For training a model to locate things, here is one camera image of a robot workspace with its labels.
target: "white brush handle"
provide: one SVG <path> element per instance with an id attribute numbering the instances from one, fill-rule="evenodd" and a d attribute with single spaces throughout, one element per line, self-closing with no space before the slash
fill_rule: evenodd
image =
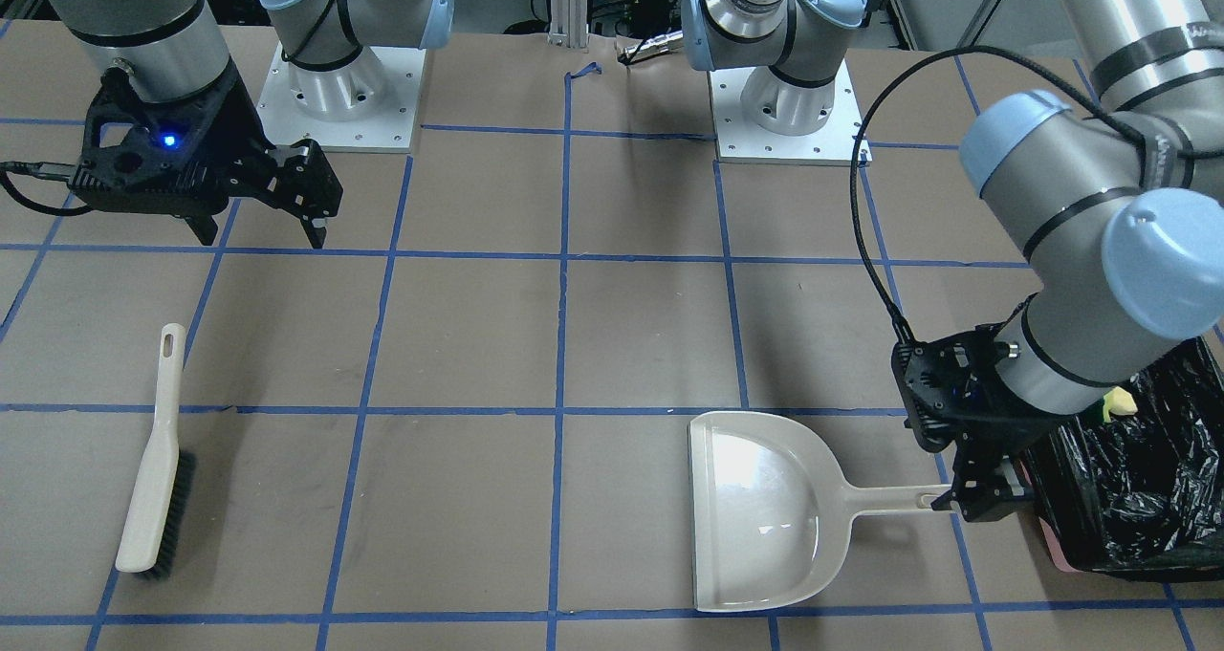
<path id="1" fill-rule="evenodd" d="M 166 324 L 158 341 L 153 431 L 144 445 L 141 469 L 136 472 L 127 521 L 124 523 L 124 536 L 115 558 L 115 569 L 121 573 L 151 569 L 162 547 L 174 475 L 179 469 L 179 390 L 186 337 L 187 332 L 180 324 Z"/>

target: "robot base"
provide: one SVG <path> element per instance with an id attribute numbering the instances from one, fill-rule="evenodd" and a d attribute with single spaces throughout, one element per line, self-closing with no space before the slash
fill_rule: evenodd
<path id="1" fill-rule="evenodd" d="M 720 162 L 849 166 L 860 119 L 845 62 L 837 70 L 836 106 L 824 127 L 809 136 L 781 136 L 766 131 L 744 114 L 739 94 L 753 71 L 753 67 L 730 67 L 710 72 L 710 102 L 718 135 Z M 871 151 L 865 142 L 863 155 L 864 162 L 870 162 Z"/>
<path id="2" fill-rule="evenodd" d="M 272 142 L 296 142 L 310 137 L 323 151 L 372 151 L 410 153 L 416 132 L 416 110 L 425 77 L 425 50 L 371 46 L 387 71 L 393 94 L 375 115 L 361 120 L 318 120 L 297 105 L 290 86 L 280 45 L 268 67 L 268 80 L 259 94 L 258 114 Z"/>

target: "dustpan handle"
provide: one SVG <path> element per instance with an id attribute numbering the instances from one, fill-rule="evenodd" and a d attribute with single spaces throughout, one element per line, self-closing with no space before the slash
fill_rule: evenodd
<path id="1" fill-rule="evenodd" d="M 951 485 L 853 487 L 849 494 L 856 515 L 884 515 L 892 513 L 930 513 L 930 504 L 942 496 Z"/>

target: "brush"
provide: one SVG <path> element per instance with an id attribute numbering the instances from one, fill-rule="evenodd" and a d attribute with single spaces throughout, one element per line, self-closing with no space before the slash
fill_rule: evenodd
<path id="1" fill-rule="evenodd" d="M 186 509 L 196 459 L 179 449 L 179 389 L 186 329 L 166 324 L 158 343 L 153 431 L 144 445 L 115 569 L 141 579 L 170 575 L 179 526 Z"/>

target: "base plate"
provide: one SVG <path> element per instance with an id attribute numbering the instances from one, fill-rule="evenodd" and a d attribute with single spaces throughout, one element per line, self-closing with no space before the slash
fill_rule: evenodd
<path id="1" fill-rule="evenodd" d="M 310 137 L 319 142 L 323 151 L 410 153 L 425 77 L 425 50 L 388 45 L 371 49 L 382 60 L 393 94 L 387 94 L 378 111 L 366 119 L 318 120 L 297 104 L 278 44 L 258 103 L 259 120 L 268 138 L 275 144 L 290 144 Z"/>
<path id="2" fill-rule="evenodd" d="M 780 136 L 748 119 L 739 104 L 739 93 L 755 67 L 730 67 L 710 72 L 710 102 L 714 127 L 718 135 L 720 162 L 743 164 L 805 164 L 805 166 L 849 166 L 858 133 L 858 103 L 842 62 L 837 70 L 837 103 L 829 122 L 809 136 Z M 863 142 L 864 162 L 871 162 L 871 149 Z"/>

